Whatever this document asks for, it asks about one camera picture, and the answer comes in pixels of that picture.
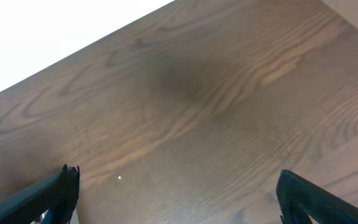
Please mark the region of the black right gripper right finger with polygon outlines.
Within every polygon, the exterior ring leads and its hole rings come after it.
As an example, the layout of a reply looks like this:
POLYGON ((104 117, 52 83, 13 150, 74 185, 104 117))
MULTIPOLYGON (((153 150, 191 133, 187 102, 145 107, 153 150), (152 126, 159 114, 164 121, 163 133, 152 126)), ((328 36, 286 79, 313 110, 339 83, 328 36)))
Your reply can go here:
POLYGON ((358 224, 358 208, 290 170, 282 170, 276 194, 283 224, 358 224))

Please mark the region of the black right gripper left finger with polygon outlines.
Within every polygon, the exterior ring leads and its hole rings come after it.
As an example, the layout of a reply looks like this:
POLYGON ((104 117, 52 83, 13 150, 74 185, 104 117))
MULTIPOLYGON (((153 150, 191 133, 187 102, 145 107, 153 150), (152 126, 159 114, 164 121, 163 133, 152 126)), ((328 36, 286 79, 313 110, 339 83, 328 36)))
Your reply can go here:
POLYGON ((0 224, 78 223, 80 168, 62 171, 0 202, 0 224))

